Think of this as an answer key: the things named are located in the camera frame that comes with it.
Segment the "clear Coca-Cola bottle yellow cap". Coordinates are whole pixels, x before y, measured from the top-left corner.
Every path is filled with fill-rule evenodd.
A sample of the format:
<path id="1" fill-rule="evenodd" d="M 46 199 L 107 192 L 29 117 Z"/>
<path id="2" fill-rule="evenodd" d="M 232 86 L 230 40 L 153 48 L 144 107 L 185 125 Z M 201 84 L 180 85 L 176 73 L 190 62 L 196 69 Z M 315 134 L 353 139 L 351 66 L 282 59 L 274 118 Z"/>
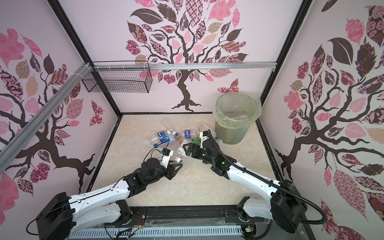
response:
<path id="1" fill-rule="evenodd" d="M 175 157 L 175 158 L 173 159 L 173 162 L 174 162 L 174 163 L 178 163 L 178 164 L 181 164 L 182 161 L 183 161 L 183 160 L 182 160 L 180 157 Z"/>

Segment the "clear bottle green label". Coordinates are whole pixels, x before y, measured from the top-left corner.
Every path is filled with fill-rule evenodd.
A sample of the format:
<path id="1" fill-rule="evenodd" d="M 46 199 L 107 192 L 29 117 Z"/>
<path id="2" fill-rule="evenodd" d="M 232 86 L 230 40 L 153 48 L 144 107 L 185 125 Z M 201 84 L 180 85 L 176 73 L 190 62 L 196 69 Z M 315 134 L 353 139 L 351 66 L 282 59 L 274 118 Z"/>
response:
<path id="1" fill-rule="evenodd" d="M 185 156 L 186 155 L 186 151 L 184 150 L 184 145 L 189 144 L 189 143 L 191 143 L 191 141 L 188 140 L 188 139 L 182 139 L 182 140 L 179 141 L 179 147 L 177 149 L 177 153 L 180 156 Z"/>

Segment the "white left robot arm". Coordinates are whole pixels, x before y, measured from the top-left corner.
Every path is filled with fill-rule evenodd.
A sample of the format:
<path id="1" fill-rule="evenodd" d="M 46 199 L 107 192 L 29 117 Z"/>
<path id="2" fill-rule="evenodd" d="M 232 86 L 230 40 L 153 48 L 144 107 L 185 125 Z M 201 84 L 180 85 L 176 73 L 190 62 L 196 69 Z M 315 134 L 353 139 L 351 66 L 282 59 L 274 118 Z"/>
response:
<path id="1" fill-rule="evenodd" d="M 65 240 L 70 234 L 104 223 L 127 220 L 131 211 L 126 199 L 146 190 L 161 178 L 171 180 L 183 165 L 164 164 L 156 158 L 142 163 L 133 173 L 116 183 L 80 195 L 55 195 L 36 217 L 41 240 Z"/>

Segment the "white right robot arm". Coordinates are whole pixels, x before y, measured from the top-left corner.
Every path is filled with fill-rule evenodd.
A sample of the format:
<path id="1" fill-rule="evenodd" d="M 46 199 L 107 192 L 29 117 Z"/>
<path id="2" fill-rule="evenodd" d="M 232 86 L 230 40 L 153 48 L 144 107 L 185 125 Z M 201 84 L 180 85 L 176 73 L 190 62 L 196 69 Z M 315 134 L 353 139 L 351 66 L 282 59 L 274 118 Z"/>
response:
<path id="1" fill-rule="evenodd" d="M 295 233 L 308 207 L 292 195 L 294 192 L 287 181 L 279 182 L 248 170 L 234 158 L 223 154 L 219 146 L 210 140 L 204 141 L 201 146 L 188 143 L 182 148 L 187 156 L 211 165 L 211 170 L 218 176 L 237 182 L 263 198 L 243 197 L 236 209 L 241 221 L 264 218 L 273 220 L 288 233 Z"/>

